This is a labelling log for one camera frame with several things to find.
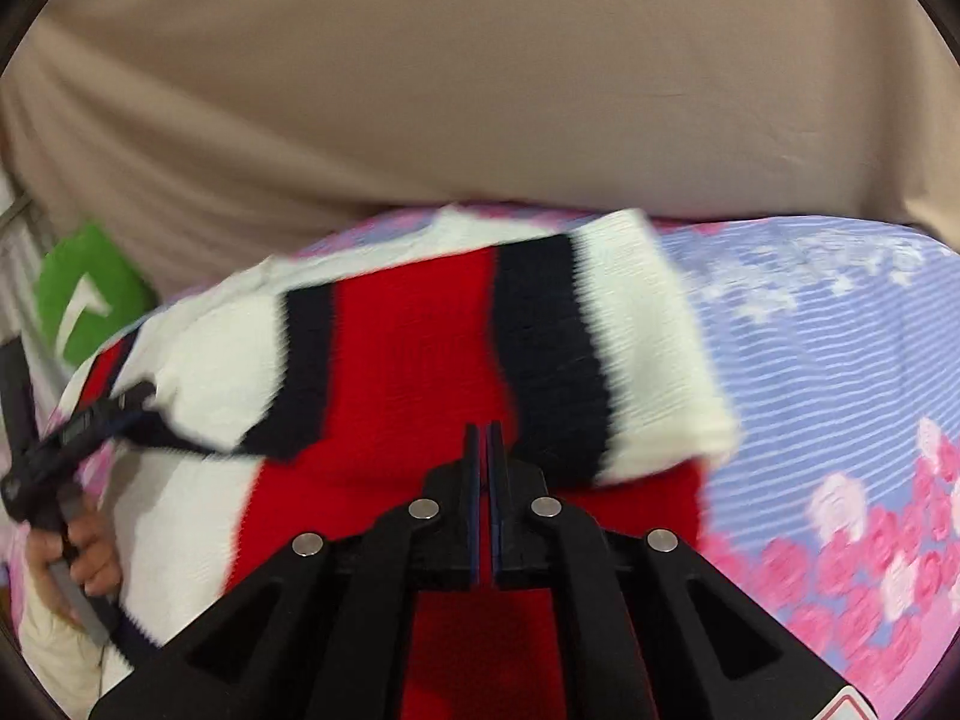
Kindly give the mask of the cream sleeve forearm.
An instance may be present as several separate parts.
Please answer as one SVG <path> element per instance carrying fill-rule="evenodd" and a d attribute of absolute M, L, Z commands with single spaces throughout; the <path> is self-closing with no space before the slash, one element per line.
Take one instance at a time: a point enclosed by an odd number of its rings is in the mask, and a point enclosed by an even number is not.
<path fill-rule="evenodd" d="M 20 622 L 21 652 L 68 718 L 88 718 L 101 695 L 103 649 L 30 596 Z"/>

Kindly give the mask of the person's left hand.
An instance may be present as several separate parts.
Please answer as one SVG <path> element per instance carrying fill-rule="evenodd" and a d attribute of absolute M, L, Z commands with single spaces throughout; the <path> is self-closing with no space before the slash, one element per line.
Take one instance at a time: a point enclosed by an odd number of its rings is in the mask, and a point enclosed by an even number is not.
<path fill-rule="evenodd" d="M 83 496 L 82 510 L 68 522 L 68 543 L 76 556 L 70 564 L 71 582 L 88 596 L 112 596 L 122 585 L 122 569 L 109 518 L 99 509 L 98 499 Z M 32 528 L 26 538 L 26 566 L 39 600 L 55 616 L 74 628 L 80 616 L 53 580 L 50 566 L 62 559 L 64 539 L 55 532 Z"/>

